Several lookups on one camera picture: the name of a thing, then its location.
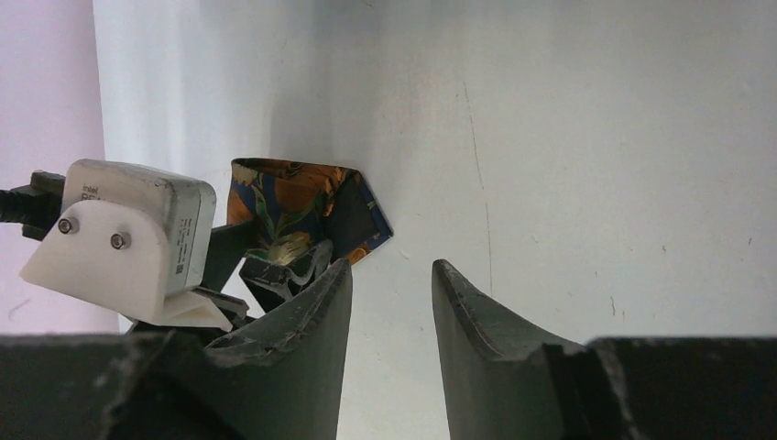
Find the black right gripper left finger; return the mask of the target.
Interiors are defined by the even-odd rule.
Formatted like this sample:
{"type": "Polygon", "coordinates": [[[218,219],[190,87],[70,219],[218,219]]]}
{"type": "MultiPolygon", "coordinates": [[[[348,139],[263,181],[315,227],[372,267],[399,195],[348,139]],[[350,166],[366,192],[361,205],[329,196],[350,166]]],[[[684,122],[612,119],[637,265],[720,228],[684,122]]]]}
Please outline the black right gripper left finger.
{"type": "Polygon", "coordinates": [[[5,336],[4,439],[334,439],[350,263],[203,345],[180,331],[5,336]]]}

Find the dark floral patterned tie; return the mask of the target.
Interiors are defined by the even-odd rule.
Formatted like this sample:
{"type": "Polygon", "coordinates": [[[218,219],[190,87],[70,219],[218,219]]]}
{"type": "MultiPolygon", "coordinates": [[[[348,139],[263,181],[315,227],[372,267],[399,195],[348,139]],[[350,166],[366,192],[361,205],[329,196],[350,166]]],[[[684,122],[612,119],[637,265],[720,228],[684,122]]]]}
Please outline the dark floral patterned tie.
{"type": "Polygon", "coordinates": [[[361,171],[284,159],[232,160],[226,220],[251,222],[250,258],[282,265],[323,241],[357,263],[393,236],[361,171]]]}

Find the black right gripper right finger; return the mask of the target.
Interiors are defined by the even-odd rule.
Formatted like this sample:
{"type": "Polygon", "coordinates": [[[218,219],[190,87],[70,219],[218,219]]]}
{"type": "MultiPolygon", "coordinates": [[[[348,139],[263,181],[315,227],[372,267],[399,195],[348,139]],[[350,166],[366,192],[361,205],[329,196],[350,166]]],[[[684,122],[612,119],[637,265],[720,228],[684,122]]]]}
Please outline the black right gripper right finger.
{"type": "Polygon", "coordinates": [[[603,337],[580,345],[432,265],[453,439],[773,439],[776,341],[603,337]]]}

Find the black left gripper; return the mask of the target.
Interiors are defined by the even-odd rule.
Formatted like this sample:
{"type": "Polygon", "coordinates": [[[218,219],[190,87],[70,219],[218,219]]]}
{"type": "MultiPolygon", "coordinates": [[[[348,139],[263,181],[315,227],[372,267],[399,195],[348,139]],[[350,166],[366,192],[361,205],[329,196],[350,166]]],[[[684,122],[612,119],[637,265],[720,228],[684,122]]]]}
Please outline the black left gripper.
{"type": "MultiPolygon", "coordinates": [[[[251,324],[248,304],[219,291],[251,247],[255,221],[212,229],[201,287],[172,295],[143,295],[138,305],[126,303],[124,317],[132,322],[134,336],[165,336],[206,347],[219,338],[251,324]]],[[[291,301],[330,265],[333,243],[324,240],[281,259],[247,256],[238,272],[265,313],[291,301]]]]}

